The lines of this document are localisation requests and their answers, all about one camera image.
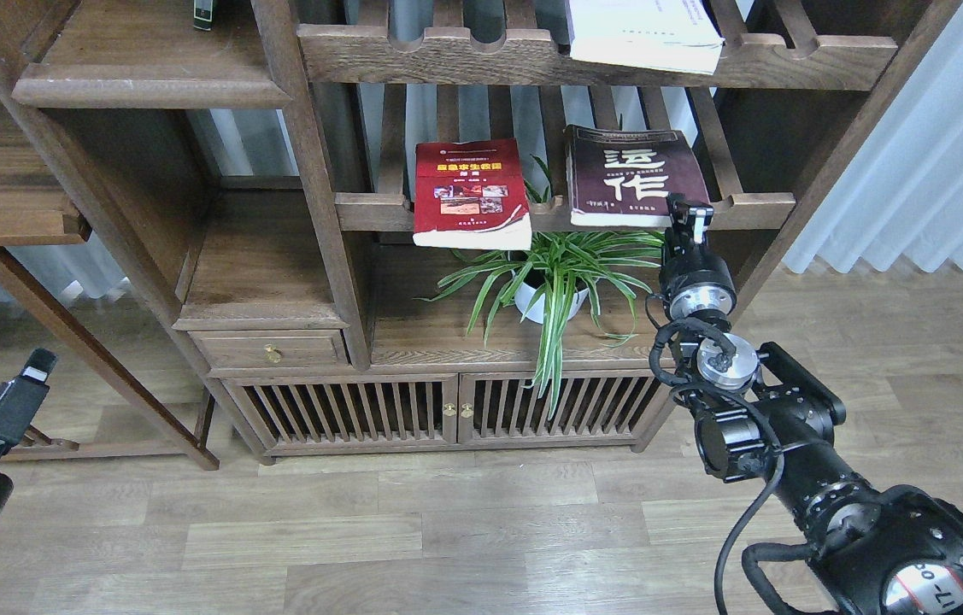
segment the cabinet door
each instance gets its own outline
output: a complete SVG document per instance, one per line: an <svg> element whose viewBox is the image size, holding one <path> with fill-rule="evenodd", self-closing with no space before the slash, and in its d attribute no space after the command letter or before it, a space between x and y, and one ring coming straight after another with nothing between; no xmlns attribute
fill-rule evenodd
<svg viewBox="0 0 963 615"><path fill-rule="evenodd" d="M454 443L457 375L224 381L269 453Z"/></svg>
<svg viewBox="0 0 963 615"><path fill-rule="evenodd" d="M461 377L458 441L501 445L633 443L652 423L667 388L648 370L566 371L552 417L546 395L526 389L532 373Z"/></svg>

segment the book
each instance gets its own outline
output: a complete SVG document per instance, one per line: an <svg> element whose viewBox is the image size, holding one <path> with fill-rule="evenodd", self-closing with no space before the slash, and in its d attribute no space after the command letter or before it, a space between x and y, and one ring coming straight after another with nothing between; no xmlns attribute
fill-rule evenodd
<svg viewBox="0 0 963 615"><path fill-rule="evenodd" d="M708 202L679 130L566 128L568 205L576 226L667 226L667 195Z"/></svg>
<svg viewBox="0 0 963 615"><path fill-rule="evenodd" d="M416 145L416 245L530 249L530 212L515 139Z"/></svg>
<svg viewBox="0 0 963 615"><path fill-rule="evenodd" d="M566 0L570 56L713 74L724 48L701 0Z"/></svg>

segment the brass knob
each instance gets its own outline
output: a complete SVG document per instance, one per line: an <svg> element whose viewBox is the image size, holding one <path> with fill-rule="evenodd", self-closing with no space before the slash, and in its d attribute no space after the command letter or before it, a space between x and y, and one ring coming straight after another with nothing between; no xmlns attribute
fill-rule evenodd
<svg viewBox="0 0 963 615"><path fill-rule="evenodd" d="M266 343L265 360L270 363L279 363L279 359L283 359L283 355L271 343Z"/></svg>

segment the potted plant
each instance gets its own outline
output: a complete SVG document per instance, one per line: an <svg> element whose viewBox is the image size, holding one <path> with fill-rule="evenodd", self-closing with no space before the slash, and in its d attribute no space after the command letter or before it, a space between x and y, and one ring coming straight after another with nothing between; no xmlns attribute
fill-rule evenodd
<svg viewBox="0 0 963 615"><path fill-rule="evenodd" d="M535 159L544 171L543 161ZM543 194L527 186L528 194L535 202L546 202L549 188ZM567 321L575 315L584 297L590 299L590 314L595 326L602 331L599 315L599 285L611 284L625 297L634 323L637 320L637 304L634 289L653 292L643 281L622 272L626 267L660 267L662 233L654 231L603 231L535 233L531 249L527 252L506 252L493 249L474 257L466 257L454 250L462 269L443 277L437 283L438 295L426 297L426 301L438 301L465 288L471 281L481 279L477 299L473 301L467 335L473 331L485 315L484 341L488 343L493 319L500 308L517 303L523 318L534 319L543 327L538 343L538 362L531 388L539 398L549 391L550 417L558 406L561 389L563 336ZM488 308L485 303L492 299ZM541 307L541 319L533 315ZM626 342L633 332L614 334L606 331L615 345Z"/></svg>

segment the wooden cabinet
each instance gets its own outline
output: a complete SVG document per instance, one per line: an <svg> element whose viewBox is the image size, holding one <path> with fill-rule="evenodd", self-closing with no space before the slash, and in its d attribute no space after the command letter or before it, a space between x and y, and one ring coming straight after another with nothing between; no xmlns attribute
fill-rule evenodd
<svg viewBox="0 0 963 615"><path fill-rule="evenodd" d="M533 373L228 378L271 455L646 442L667 389L648 370L567 371L558 407Z"/></svg>
<svg viewBox="0 0 963 615"><path fill-rule="evenodd" d="M685 87L742 311L960 3L762 0L744 20L735 0L704 0L727 43L716 74L691 75L574 61L529 0L504 0L485 43L464 21L479 13L437 0L403 42L390 16L406 1L360 0L345 20L338 1L237 0L196 32L187 0L0 0L3 104L258 455L650 437L637 430L664 395L643 375L653 331L620 302L603 299L606 326L640 336L608 348L575 319L571 401L539 424L516 401L521 378L494 375L532 369L537 331L502 315L484 346L463 332L468 296L414 299L455 263L383 241L412 227L408 85L434 85L439 140L458 139L462 114L488 118L494 138L521 132L515 87L555 171L555 199L532 210L548 231L571 230L562 86L586 86L606 128L620 122L611 86L633 87L650 128L669 122L660 86ZM380 97L370 161L360 83ZM462 86L483 86L486 108L461 104ZM277 109L301 184L215 175L188 108ZM578 406L582 393L613 405Z"/></svg>

